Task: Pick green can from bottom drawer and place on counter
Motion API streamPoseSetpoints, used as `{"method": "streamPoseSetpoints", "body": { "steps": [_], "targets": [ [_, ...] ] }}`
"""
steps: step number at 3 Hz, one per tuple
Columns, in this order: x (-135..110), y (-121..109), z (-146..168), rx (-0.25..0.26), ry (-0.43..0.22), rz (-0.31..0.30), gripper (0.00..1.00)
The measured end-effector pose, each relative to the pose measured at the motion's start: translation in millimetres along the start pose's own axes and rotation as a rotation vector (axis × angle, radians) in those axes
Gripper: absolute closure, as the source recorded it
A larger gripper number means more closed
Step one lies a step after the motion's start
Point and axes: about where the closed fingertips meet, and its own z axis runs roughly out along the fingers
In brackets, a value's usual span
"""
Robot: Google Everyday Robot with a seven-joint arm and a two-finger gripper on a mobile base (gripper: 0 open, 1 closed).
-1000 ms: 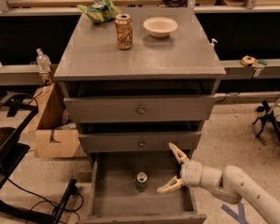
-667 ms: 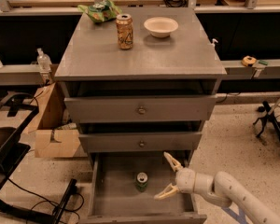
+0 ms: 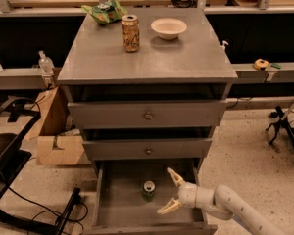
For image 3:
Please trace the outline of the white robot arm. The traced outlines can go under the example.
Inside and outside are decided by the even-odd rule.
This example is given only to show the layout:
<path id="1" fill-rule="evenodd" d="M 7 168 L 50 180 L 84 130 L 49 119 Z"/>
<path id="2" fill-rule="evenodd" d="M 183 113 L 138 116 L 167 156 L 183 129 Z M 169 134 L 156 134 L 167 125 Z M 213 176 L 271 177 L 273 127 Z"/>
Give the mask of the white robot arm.
<path id="1" fill-rule="evenodd" d="M 221 220 L 235 217 L 252 235 L 288 235 L 244 201 L 232 188 L 219 185 L 211 190 L 186 182 L 172 168 L 168 167 L 167 172 L 177 187 L 178 198 L 171 198 L 157 210 L 157 214 L 175 212 L 180 208 L 198 208 Z"/>

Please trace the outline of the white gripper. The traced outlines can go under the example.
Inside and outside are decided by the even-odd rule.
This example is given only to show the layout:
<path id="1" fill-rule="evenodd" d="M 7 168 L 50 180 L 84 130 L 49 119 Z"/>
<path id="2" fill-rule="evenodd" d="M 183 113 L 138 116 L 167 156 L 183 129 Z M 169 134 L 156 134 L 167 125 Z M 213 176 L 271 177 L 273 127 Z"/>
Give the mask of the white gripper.
<path id="1" fill-rule="evenodd" d="M 181 207 L 195 208 L 197 185 L 185 182 L 184 179 L 170 167 L 167 168 L 167 172 L 174 185 L 178 187 L 178 200 L 171 198 L 162 208 L 157 210 L 157 214 L 164 215 L 170 212 L 175 212 Z"/>

